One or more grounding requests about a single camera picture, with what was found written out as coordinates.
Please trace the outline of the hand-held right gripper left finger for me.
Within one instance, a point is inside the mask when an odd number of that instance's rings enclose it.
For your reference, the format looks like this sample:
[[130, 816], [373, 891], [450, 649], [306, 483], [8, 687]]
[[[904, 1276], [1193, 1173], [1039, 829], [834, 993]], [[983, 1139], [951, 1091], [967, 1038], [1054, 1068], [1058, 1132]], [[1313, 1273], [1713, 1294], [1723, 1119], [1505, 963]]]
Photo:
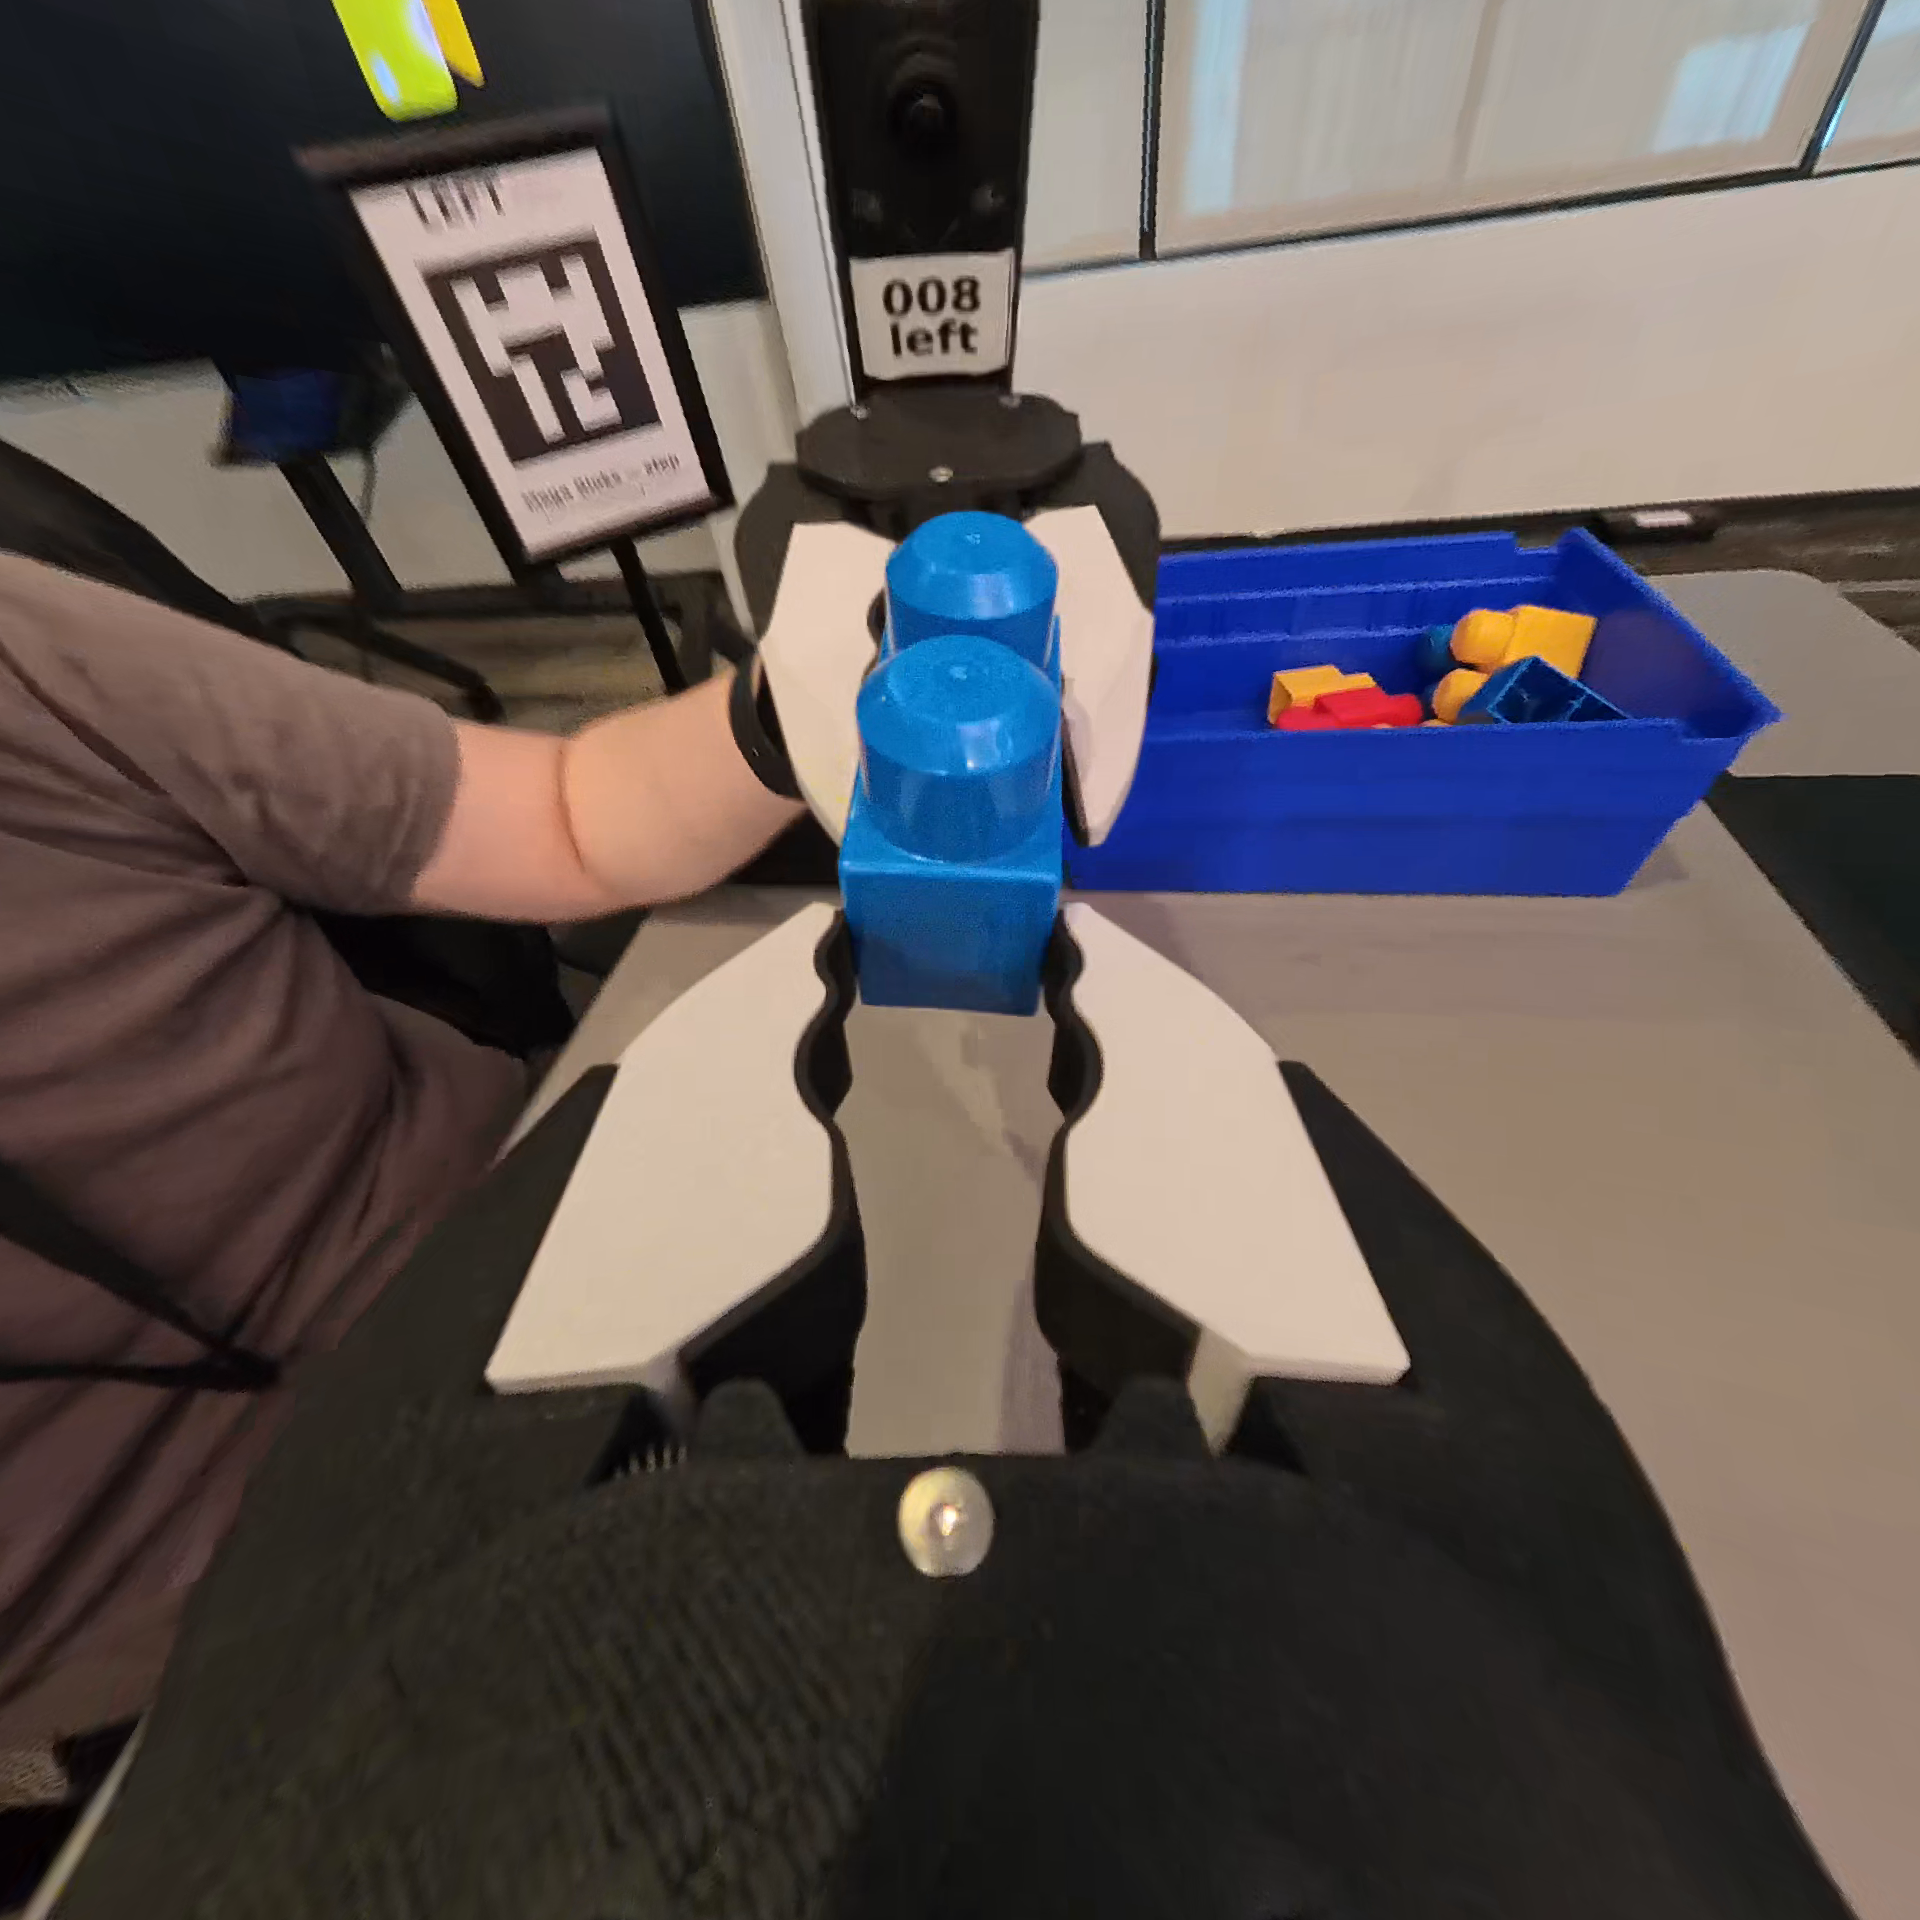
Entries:
[[839, 1110], [852, 934], [798, 908], [622, 1053], [486, 1364], [498, 1399], [634, 1387], [677, 1428], [738, 1381], [844, 1447], [868, 1241]]

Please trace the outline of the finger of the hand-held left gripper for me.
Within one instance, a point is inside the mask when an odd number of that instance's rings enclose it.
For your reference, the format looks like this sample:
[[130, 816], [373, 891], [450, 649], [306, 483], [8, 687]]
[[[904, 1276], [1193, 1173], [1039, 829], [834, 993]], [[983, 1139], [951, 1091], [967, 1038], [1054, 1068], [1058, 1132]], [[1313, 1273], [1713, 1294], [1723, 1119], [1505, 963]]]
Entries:
[[1062, 725], [1078, 844], [1103, 844], [1134, 792], [1155, 669], [1155, 611], [1094, 507], [1035, 516], [1058, 568]]
[[757, 669], [808, 812], [844, 844], [859, 768], [856, 694], [878, 661], [870, 611], [894, 545], [852, 524], [798, 524], [785, 541]]

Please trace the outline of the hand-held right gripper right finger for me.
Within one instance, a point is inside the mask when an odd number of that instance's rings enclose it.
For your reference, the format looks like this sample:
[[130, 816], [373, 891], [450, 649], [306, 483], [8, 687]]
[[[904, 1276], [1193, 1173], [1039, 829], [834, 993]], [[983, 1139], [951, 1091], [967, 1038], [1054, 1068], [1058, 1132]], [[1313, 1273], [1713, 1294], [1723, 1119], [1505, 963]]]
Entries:
[[1090, 1429], [1135, 1381], [1224, 1447], [1263, 1381], [1399, 1387], [1410, 1358], [1280, 1059], [1090, 904], [1045, 955], [1053, 1025], [1035, 1311]]

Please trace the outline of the blue plastic bin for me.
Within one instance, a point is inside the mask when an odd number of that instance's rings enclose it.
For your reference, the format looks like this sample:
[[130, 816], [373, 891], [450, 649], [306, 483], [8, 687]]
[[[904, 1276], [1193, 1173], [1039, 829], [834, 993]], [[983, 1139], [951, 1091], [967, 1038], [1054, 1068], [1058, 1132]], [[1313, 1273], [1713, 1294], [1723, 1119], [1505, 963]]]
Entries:
[[[1616, 720], [1290, 731], [1273, 675], [1333, 664], [1424, 695], [1429, 631], [1595, 616], [1578, 675]], [[1156, 673], [1109, 837], [1073, 891], [1616, 896], [1781, 711], [1587, 534], [1199, 546], [1156, 572]]]

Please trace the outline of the blue two-stud building block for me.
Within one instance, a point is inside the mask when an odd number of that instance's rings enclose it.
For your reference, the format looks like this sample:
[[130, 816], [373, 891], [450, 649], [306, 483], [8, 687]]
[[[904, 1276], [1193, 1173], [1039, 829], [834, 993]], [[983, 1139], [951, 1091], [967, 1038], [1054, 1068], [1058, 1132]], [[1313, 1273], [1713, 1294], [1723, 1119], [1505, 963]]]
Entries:
[[996, 513], [933, 517], [889, 556], [839, 856], [865, 1003], [1039, 1008], [1066, 842], [1058, 586]]

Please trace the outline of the pile of colourful building blocks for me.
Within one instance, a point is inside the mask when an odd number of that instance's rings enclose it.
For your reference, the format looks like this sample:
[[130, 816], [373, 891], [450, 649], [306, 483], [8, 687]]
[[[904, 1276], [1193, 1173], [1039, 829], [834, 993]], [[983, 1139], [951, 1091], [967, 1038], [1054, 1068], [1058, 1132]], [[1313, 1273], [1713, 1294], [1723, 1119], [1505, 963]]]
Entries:
[[1329, 661], [1276, 669], [1263, 720], [1283, 734], [1623, 725], [1583, 680], [1594, 639], [1595, 616], [1580, 611], [1474, 610], [1419, 636], [1414, 694]]

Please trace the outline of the black and white marker sign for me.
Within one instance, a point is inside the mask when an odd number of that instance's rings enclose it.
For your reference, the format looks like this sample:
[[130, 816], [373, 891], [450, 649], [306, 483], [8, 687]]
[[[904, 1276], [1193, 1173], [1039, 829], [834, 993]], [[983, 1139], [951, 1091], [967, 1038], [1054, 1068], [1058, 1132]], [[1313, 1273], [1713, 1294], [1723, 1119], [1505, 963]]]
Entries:
[[661, 687], [640, 541], [734, 505], [634, 165], [606, 107], [296, 153], [518, 589], [612, 555]]

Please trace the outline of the large paned window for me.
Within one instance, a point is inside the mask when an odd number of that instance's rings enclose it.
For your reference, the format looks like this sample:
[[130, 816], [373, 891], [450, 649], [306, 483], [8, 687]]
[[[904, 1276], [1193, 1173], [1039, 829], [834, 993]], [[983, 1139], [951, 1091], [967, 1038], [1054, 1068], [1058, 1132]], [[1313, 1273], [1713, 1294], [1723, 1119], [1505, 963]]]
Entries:
[[1045, 4], [1030, 268], [1914, 162], [1914, 4]]

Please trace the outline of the neon yellow tag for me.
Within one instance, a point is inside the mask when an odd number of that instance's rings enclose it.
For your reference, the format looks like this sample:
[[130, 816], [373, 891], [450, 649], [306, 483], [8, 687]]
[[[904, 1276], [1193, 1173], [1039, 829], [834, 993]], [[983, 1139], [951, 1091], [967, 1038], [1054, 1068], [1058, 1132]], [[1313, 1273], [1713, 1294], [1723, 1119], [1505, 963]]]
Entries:
[[463, 90], [484, 90], [459, 4], [332, 4], [370, 102], [386, 120], [412, 123], [459, 110]]

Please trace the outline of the person's brown shirt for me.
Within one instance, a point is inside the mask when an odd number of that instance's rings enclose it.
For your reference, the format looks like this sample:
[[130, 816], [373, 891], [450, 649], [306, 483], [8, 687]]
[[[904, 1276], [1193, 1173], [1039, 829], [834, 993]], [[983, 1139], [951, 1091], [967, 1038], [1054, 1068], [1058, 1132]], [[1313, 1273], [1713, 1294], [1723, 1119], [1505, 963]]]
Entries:
[[488, 1168], [506, 1053], [370, 995], [311, 910], [411, 904], [434, 703], [3, 566], [3, 1151], [273, 1390], [96, 1381], [185, 1336], [4, 1245], [4, 1748], [130, 1720], [300, 1366]]

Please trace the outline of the small blue box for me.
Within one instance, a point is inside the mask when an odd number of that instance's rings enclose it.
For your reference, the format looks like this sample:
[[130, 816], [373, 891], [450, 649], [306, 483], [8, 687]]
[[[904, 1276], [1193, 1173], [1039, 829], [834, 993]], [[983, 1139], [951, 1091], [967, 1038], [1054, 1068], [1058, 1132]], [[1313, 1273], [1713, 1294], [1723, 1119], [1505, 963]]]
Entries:
[[222, 389], [222, 428], [211, 453], [222, 468], [281, 468], [365, 453], [391, 418], [391, 393], [377, 371], [222, 371]]

